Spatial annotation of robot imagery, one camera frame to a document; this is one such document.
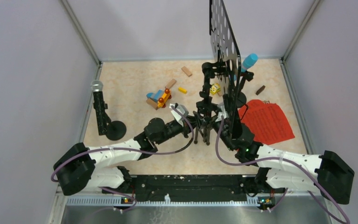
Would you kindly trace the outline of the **red sheet music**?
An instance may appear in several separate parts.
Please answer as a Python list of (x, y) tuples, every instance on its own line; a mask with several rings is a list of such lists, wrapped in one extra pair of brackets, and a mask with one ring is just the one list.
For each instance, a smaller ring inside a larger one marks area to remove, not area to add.
[(279, 105), (259, 99), (238, 109), (241, 122), (253, 133), (254, 141), (272, 145), (293, 139), (294, 133)]

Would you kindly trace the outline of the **black music stand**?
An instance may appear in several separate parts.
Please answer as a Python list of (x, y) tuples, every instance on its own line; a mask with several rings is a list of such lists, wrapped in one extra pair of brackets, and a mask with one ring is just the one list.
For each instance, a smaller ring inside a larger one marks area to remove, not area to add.
[(223, 103), (227, 111), (229, 130), (239, 126), (241, 120), (236, 108), (241, 72), (241, 55), (227, 14), (225, 3), (222, 0), (209, 1), (209, 35), (214, 56), (214, 62), (203, 63), (203, 85), (199, 92), (201, 101), (196, 103), (196, 137), (210, 145), (210, 134), (213, 130), (218, 112), (218, 105), (212, 102), (210, 87), (212, 81), (223, 81)]

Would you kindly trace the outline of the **blue toy microphone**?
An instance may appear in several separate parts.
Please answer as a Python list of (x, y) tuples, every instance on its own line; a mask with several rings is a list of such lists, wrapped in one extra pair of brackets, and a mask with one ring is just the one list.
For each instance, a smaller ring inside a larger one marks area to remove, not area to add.
[(248, 71), (251, 67), (253, 67), (258, 61), (259, 57), (256, 53), (249, 54), (241, 64), (241, 72), (240, 77), (245, 77), (246, 79), (252, 79), (251, 74)]

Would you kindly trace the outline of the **black round-base microphone stand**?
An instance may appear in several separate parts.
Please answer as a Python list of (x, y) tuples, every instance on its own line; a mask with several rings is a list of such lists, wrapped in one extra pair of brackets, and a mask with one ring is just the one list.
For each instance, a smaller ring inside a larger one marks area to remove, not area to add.
[(245, 93), (243, 92), (243, 88), (244, 88), (246, 82), (250, 82), (253, 80), (254, 73), (250, 72), (250, 71), (241, 72), (240, 77), (241, 78), (240, 78), (240, 82), (238, 85), (239, 93), (238, 93), (238, 97), (236, 100), (236, 108), (241, 108), (246, 104), (247, 97), (246, 97)]

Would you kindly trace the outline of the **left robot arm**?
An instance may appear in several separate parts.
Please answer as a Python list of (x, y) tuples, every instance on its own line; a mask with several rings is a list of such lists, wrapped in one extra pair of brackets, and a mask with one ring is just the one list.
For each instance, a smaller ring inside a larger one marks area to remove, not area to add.
[[(57, 182), (66, 196), (77, 194), (86, 188), (108, 187), (120, 193), (131, 187), (129, 171), (119, 163), (140, 161), (152, 155), (178, 154), (195, 140), (194, 116), (176, 118), (165, 123), (160, 118), (149, 121), (144, 131), (132, 139), (112, 145), (87, 147), (74, 144), (54, 165), (51, 181)], [(188, 143), (171, 152), (159, 152), (157, 145), (182, 134), (190, 138)]]

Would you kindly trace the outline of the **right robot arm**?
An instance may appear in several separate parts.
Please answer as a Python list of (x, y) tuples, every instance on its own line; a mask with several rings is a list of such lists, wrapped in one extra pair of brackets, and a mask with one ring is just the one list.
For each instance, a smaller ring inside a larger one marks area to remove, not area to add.
[(222, 140), (229, 149), (236, 150), (238, 163), (225, 164), (258, 167), (255, 179), (258, 191), (289, 188), (320, 192), (338, 204), (349, 204), (355, 172), (337, 153), (326, 150), (323, 154), (298, 154), (257, 141), (233, 140), (224, 133), (225, 122), (221, 118), (213, 127), (218, 134), (215, 149), (219, 149)]

